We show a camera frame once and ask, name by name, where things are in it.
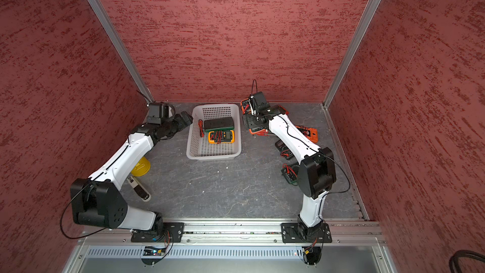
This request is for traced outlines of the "orange black multimeter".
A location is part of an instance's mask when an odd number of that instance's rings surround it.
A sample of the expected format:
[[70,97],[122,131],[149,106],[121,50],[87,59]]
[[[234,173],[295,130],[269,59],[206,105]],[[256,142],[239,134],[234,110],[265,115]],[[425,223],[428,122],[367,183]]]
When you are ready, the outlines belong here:
[[251,108],[251,102],[249,99],[244,99],[240,102],[240,108],[242,111],[242,115],[246,114],[251,114],[252,113],[252,108]]

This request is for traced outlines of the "small black multimeter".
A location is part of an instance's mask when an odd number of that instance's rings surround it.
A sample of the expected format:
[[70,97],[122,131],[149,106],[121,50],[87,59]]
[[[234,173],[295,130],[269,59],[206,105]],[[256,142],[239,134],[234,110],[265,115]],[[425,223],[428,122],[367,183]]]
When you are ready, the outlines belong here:
[[294,154],[292,153],[292,151],[288,148],[287,145],[284,144],[282,140],[276,141],[275,147],[280,152],[280,156],[282,156],[283,158],[290,160],[294,157]]

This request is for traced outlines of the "red probe leads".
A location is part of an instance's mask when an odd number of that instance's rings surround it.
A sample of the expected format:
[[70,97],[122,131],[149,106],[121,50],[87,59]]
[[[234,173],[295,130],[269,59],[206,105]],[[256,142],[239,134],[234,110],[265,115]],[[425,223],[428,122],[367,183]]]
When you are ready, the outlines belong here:
[[198,121],[198,127],[199,127],[200,137],[203,138],[205,136],[205,130],[204,130],[204,122],[203,122],[203,120],[199,120]]

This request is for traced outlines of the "white plastic perforated basket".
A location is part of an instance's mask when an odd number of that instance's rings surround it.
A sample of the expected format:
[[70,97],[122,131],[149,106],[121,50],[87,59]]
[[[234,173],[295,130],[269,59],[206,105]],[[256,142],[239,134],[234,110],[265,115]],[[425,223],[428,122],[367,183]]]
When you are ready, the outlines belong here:
[[233,159],[241,154],[239,108],[206,104],[193,109],[186,155],[198,161]]

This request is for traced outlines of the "yellow multimeter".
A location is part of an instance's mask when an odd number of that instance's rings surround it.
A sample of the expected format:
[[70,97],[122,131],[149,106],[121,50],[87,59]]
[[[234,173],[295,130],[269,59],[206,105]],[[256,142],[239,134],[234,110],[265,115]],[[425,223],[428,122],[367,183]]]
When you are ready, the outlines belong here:
[[208,142],[210,144],[233,144],[235,140],[234,130],[211,131],[208,133]]

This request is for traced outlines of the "green multimeter DT9205A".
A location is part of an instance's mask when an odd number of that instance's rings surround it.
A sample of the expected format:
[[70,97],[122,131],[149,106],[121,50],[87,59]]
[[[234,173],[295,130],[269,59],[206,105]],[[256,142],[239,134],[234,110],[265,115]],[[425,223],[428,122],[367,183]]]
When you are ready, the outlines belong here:
[[292,186],[298,186],[298,171],[299,171],[299,164],[284,164],[281,169],[281,174],[285,178],[286,182],[288,182]]

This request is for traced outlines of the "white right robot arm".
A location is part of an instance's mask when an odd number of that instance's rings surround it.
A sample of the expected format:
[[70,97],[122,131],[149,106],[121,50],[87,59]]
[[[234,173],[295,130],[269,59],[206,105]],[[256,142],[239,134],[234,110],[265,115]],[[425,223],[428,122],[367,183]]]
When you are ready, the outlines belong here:
[[293,153],[299,164],[298,186],[304,195],[298,232],[301,238],[312,237],[322,227],[323,204],[337,181],[332,151],[306,138],[280,107],[246,113],[242,120],[249,129],[269,130]]

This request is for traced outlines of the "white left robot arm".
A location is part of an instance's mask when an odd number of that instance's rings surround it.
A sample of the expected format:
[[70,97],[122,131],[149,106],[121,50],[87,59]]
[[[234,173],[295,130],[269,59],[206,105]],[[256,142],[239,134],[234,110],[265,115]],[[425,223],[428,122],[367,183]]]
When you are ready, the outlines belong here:
[[135,127],[118,151],[88,178],[70,187],[73,222],[104,229],[126,229],[143,241],[162,241],[168,232],[162,215],[131,207],[120,190],[136,164],[161,140],[169,140],[189,127],[193,117],[186,111],[170,118]]

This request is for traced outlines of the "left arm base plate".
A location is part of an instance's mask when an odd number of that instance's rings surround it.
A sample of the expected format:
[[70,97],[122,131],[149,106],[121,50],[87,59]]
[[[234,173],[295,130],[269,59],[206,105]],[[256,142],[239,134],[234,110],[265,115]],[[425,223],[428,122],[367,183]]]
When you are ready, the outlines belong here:
[[184,233],[183,222],[164,222],[155,226],[154,230],[133,230],[132,243],[180,243]]

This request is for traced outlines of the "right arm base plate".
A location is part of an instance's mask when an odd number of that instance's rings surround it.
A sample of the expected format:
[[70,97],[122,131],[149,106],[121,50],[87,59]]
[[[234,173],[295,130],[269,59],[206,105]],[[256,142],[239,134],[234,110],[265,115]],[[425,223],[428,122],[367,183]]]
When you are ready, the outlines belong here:
[[331,243],[332,235],[329,225],[321,222],[307,228],[302,222],[282,223],[280,225],[284,243]]

